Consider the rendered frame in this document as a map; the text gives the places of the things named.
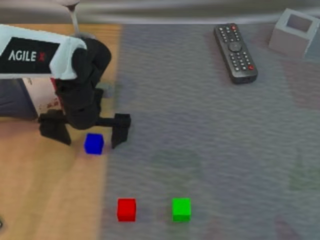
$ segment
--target green cube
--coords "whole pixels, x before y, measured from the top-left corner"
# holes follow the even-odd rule
[[[172,199],[172,220],[174,222],[189,222],[191,218],[191,201],[187,197]]]

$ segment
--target wooden table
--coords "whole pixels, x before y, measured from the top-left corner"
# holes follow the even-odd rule
[[[67,24],[19,24],[18,27],[65,35]],[[94,34],[112,52],[112,61],[102,82],[113,83],[121,27],[85,24],[82,32]],[[112,99],[102,100],[103,117],[113,115]],[[72,145],[40,136],[39,125],[14,119],[0,122],[0,217],[5,228],[1,240],[94,240],[99,236],[105,184],[107,151],[102,156],[86,155],[87,132],[103,133],[109,128],[87,131],[68,128]]]

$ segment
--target red letter x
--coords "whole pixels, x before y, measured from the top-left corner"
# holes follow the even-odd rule
[[[44,62],[45,61],[45,53],[44,52],[39,52],[39,61]]]

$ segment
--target logo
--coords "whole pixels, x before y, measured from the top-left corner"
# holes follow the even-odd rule
[[[46,54],[44,52],[28,51],[28,50],[12,50],[8,61],[22,61],[22,62],[44,62]]]

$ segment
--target cube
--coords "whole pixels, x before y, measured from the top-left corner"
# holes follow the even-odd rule
[[[119,222],[135,222],[137,203],[135,198],[119,198],[116,215]]]
[[[87,154],[101,155],[104,148],[104,136],[98,133],[88,133],[84,142],[84,149]]]
[[[189,222],[191,218],[191,200],[187,197],[172,199],[173,222]]]
[[[287,8],[276,23],[269,48],[293,58],[303,58],[320,25],[320,19]]]

